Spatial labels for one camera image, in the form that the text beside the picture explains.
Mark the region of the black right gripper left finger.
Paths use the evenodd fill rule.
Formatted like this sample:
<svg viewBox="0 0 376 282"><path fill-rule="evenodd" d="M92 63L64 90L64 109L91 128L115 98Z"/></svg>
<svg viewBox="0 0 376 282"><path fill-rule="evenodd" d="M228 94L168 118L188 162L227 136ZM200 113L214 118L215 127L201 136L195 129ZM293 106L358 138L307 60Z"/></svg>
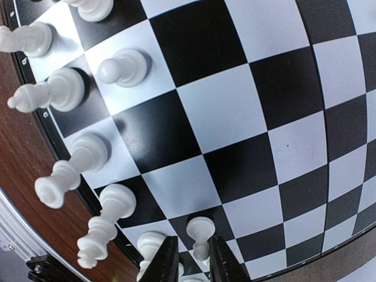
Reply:
<svg viewBox="0 0 376 282"><path fill-rule="evenodd" d="M143 282L177 282L179 252L177 236L167 236L142 276Z"/></svg>

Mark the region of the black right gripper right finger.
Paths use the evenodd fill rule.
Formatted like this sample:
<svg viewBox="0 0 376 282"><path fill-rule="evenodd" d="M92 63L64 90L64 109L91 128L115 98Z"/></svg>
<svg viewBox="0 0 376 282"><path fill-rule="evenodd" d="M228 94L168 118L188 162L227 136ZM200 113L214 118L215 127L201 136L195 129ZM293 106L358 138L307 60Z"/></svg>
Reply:
<svg viewBox="0 0 376 282"><path fill-rule="evenodd" d="M221 236L209 239L210 281L241 282L250 281L230 247Z"/></svg>

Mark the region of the white chess piece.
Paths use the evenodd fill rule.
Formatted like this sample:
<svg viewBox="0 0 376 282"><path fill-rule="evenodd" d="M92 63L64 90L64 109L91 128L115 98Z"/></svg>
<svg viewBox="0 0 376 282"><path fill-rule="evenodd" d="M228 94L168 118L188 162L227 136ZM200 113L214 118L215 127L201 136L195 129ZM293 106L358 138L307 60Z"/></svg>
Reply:
<svg viewBox="0 0 376 282"><path fill-rule="evenodd" d="M30 58L38 58L47 53L51 44L51 28L43 22L23 25L13 31L1 26L1 52L23 52Z"/></svg>
<svg viewBox="0 0 376 282"><path fill-rule="evenodd" d="M141 280L165 238L165 234L156 231L147 231L139 236L137 240L137 248L143 256L143 260L139 263L140 270L136 277L136 281Z"/></svg>
<svg viewBox="0 0 376 282"><path fill-rule="evenodd" d="M136 208L136 197L126 186L110 184L99 196L102 209L99 216L88 221L87 235L77 240L78 264L85 269L94 268L108 256L107 245L117 236L116 222L130 217Z"/></svg>
<svg viewBox="0 0 376 282"><path fill-rule="evenodd" d="M52 209L61 208L65 194L79 187L82 173L97 172L105 166L110 149L103 137L89 132L74 139L70 156L55 162L49 176L35 181L39 200Z"/></svg>

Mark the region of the white chess pawn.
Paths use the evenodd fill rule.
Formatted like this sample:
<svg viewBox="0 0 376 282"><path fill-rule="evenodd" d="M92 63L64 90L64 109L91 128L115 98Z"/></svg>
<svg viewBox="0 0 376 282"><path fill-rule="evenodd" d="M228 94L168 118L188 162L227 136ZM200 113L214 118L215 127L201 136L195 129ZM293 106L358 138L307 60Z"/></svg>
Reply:
<svg viewBox="0 0 376 282"><path fill-rule="evenodd" d="M208 217L195 217L186 227L186 233L194 240L193 256L196 260L205 261L209 258L210 247L207 242L216 231L214 222Z"/></svg>
<svg viewBox="0 0 376 282"><path fill-rule="evenodd" d="M20 86L8 99L7 105L22 113L49 106L60 112L69 112L79 106L84 94L82 76L72 68L60 68L46 81Z"/></svg>

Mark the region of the black white chess board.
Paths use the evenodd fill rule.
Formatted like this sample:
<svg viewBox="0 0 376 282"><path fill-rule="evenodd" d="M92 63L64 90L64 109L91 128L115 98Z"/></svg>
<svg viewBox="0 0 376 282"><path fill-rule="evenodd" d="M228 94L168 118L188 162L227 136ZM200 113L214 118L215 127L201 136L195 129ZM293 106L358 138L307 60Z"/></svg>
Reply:
<svg viewBox="0 0 376 282"><path fill-rule="evenodd" d="M133 191L135 212L114 245L134 265L138 237L179 239L185 277L208 280L186 233L212 219L253 280L290 271L375 227L374 1L114 1L100 22L63 1L2 1L10 30L52 31L41 58L1 54L1 84L46 81L60 68L83 78L69 112L21 113L1 93L1 187L31 225L77 239L112 183ZM140 51L147 77L123 88L99 80L101 62ZM74 139L103 137L105 166L81 174L59 209L35 181L69 160Z"/></svg>

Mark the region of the white rook corner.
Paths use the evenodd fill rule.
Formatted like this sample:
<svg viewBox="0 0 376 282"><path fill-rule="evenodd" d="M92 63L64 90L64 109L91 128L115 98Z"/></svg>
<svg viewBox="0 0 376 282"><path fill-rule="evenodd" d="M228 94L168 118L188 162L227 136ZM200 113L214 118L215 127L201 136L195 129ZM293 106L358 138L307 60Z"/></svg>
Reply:
<svg viewBox="0 0 376 282"><path fill-rule="evenodd" d="M104 20L114 6L114 0L64 0L63 2L77 8L79 16L88 22Z"/></svg>

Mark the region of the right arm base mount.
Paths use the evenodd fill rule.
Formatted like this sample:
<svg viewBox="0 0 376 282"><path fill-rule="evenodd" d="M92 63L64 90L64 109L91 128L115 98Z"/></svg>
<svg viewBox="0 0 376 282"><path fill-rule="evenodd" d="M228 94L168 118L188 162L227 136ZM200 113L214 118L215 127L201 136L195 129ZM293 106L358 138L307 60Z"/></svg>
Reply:
<svg viewBox="0 0 376 282"><path fill-rule="evenodd" d="M51 255L32 257L26 262L30 269L27 278L34 282L83 281Z"/></svg>

